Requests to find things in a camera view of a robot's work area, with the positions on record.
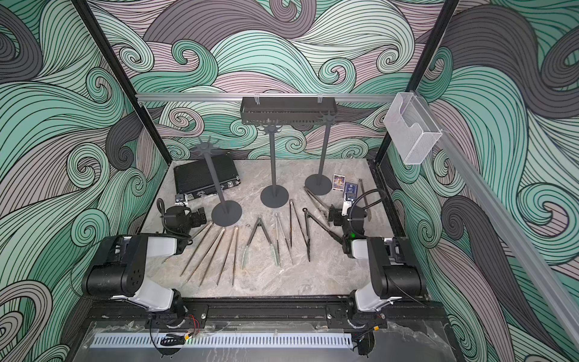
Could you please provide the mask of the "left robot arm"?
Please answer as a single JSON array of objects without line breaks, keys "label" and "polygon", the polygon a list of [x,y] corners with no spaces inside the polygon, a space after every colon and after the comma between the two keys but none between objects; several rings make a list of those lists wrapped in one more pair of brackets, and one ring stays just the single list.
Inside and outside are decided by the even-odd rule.
[{"label": "left robot arm", "polygon": [[162,233],[109,236],[100,245],[81,280],[83,297],[124,300],[147,312],[173,312],[184,319],[187,308],[179,291],[146,276],[149,259],[181,255],[192,244],[192,229],[207,224],[203,208],[161,208]]}]

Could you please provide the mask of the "black locking tongs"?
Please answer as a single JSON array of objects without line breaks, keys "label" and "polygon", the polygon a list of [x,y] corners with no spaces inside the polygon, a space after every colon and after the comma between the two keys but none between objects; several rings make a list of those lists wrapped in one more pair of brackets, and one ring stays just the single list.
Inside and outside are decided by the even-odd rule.
[{"label": "black locking tongs", "polygon": [[337,241],[339,244],[342,244],[342,236],[336,234],[335,232],[333,232],[328,226],[325,226],[320,220],[318,220],[318,218],[316,218],[307,208],[303,208],[302,209],[303,213],[304,213],[304,218],[305,218],[305,242],[306,242],[306,247],[307,247],[307,257],[308,260],[311,261],[312,257],[311,257],[311,242],[312,242],[312,237],[311,237],[311,233],[310,233],[310,227],[309,227],[309,220],[313,220],[316,224],[318,224],[318,226],[320,226],[332,239],[334,239],[335,241]]}]

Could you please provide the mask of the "dark slim steel tongs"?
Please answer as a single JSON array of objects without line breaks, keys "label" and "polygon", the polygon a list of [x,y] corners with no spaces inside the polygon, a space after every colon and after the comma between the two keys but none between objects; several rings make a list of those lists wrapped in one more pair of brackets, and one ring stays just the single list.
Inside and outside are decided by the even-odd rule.
[{"label": "dark slim steel tongs", "polygon": [[307,240],[306,235],[304,233],[304,230],[302,228],[301,221],[298,217],[297,208],[295,206],[294,200],[292,200],[292,199],[289,200],[289,213],[290,213],[290,217],[289,217],[290,234],[291,235],[293,234],[293,230],[294,230],[293,220],[296,220],[297,221],[296,229],[299,230],[306,247],[308,247],[308,240]]}]

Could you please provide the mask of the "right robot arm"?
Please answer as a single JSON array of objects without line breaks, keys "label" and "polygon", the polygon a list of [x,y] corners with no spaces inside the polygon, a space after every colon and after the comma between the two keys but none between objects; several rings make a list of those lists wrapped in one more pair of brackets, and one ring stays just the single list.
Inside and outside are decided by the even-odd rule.
[{"label": "right robot arm", "polygon": [[344,211],[332,206],[327,219],[342,228],[342,236],[335,237],[342,251],[369,263],[369,283],[348,297],[349,319],[361,319],[401,300],[425,297],[426,282],[406,238],[364,236],[366,211],[359,207]]}]

